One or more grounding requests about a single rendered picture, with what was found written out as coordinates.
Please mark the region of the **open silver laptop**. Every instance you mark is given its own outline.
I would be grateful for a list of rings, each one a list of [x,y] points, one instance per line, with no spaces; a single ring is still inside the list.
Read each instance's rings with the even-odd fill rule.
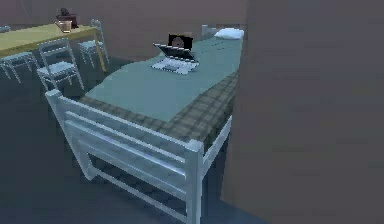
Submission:
[[[181,34],[169,34],[167,44],[154,43],[165,56],[164,59],[152,65],[152,68],[186,75],[199,62],[192,52],[193,38]]]

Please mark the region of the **white slatted chair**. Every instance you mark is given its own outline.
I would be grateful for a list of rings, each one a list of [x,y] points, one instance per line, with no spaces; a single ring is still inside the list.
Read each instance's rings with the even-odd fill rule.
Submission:
[[[70,46],[68,38],[60,38],[40,43],[38,50],[43,61],[43,66],[36,70],[41,83],[46,91],[49,90],[48,83],[52,84],[55,89],[58,84],[64,80],[72,83],[72,78],[76,77],[79,81],[80,87],[84,88],[84,84]],[[68,53],[70,61],[58,61],[49,63],[47,59],[51,56]]]
[[[102,54],[105,56],[107,63],[110,63],[108,51],[105,45],[105,38],[104,38],[101,21],[97,19],[92,19],[91,26],[97,30],[96,36],[98,38],[100,50]],[[92,67],[94,67],[93,56],[97,53],[95,41],[90,40],[90,41],[81,42],[79,43],[79,49],[80,49],[84,63],[87,63],[87,61],[90,61]]]
[[[0,68],[5,72],[8,78],[11,78],[9,74],[9,71],[11,71],[18,82],[21,82],[21,80],[16,71],[16,68],[22,65],[26,65],[28,70],[32,71],[32,64],[39,68],[37,59],[32,52],[21,52],[0,58]]]

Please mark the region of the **white pillow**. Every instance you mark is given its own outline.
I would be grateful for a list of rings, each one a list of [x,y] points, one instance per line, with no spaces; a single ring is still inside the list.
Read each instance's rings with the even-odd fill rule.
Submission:
[[[227,40],[239,40],[242,39],[243,36],[244,31],[236,28],[224,28],[215,34],[215,37]]]

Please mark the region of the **white frame bed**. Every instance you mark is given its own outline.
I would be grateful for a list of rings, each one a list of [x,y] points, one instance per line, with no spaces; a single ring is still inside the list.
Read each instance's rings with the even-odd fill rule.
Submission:
[[[152,68],[160,55],[108,75],[80,100],[45,96],[87,179],[99,176],[184,224],[200,224],[203,180],[228,139],[244,36],[215,37],[203,25],[186,75]],[[179,213],[92,162],[98,158],[180,200]]]

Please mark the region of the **yellow wooden table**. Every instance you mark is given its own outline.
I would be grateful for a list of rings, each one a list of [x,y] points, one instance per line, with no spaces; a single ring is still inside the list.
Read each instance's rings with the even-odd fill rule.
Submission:
[[[98,44],[97,29],[86,25],[80,25],[69,33],[63,33],[55,24],[0,33],[0,57],[34,50],[38,48],[39,44],[55,39],[68,38],[69,40],[76,40],[88,36],[94,39],[101,68],[106,72],[103,55]]]

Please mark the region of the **small tan box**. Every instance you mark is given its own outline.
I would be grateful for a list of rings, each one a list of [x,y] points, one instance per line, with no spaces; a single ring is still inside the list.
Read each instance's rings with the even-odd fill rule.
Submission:
[[[63,33],[70,33],[71,32],[71,21],[57,21],[56,25],[59,27],[59,29]]]

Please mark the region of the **dark red pot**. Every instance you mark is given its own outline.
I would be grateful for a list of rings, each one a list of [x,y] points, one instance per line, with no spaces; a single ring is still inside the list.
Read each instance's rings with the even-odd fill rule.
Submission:
[[[78,27],[77,15],[71,14],[67,8],[61,8],[60,13],[56,16],[56,18],[58,21],[70,21],[72,29]]]

